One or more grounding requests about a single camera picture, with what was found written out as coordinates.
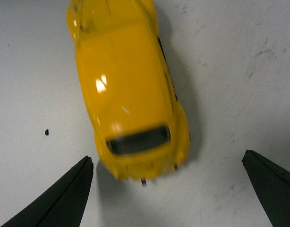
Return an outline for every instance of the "black plastic piece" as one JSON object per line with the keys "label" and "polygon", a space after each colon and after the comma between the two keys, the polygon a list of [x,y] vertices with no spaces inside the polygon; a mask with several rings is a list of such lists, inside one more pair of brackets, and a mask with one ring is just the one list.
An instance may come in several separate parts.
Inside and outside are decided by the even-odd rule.
{"label": "black plastic piece", "polygon": [[142,180],[141,180],[141,183],[142,183],[142,186],[143,186],[143,187],[146,187],[146,186],[147,186],[147,183],[146,183],[146,180],[145,180],[145,179],[142,179]]}
{"label": "black plastic piece", "polygon": [[290,227],[290,172],[252,150],[242,162],[273,227]]}
{"label": "black plastic piece", "polygon": [[92,159],[80,160],[3,227],[78,227],[94,174]]}
{"label": "black plastic piece", "polygon": [[106,142],[115,155],[129,155],[155,148],[171,139],[167,126],[161,126],[140,133],[118,137]]}
{"label": "black plastic piece", "polygon": [[164,54],[164,50],[163,50],[163,47],[162,47],[162,43],[161,43],[160,38],[158,38],[158,42],[159,42],[160,48],[161,48],[161,50],[162,50],[163,56],[164,56],[164,58],[165,58],[165,54]]}

